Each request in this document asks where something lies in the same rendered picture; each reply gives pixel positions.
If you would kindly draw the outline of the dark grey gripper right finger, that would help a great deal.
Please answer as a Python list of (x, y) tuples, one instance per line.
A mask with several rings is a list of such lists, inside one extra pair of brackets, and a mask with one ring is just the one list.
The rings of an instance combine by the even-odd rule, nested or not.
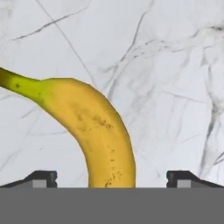
[(223, 185), (217, 185), (215, 183), (200, 179), (190, 171), (168, 171), (166, 173), (166, 178), (167, 188), (223, 188)]

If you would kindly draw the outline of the yellow banana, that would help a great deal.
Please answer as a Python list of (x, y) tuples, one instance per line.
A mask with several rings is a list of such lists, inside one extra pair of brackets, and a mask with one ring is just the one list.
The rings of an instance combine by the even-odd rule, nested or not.
[(78, 142), (87, 163), (88, 185), (136, 186), (129, 133), (108, 99), (74, 78), (36, 80), (0, 67), (0, 87), (36, 102)]

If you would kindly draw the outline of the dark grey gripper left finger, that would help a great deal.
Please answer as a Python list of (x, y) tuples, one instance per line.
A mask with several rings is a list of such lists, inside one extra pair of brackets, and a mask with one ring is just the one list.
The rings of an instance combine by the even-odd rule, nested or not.
[(0, 188), (57, 188), (57, 177), (58, 174), (56, 171), (34, 171), (24, 179), (20, 179), (5, 185), (0, 185)]

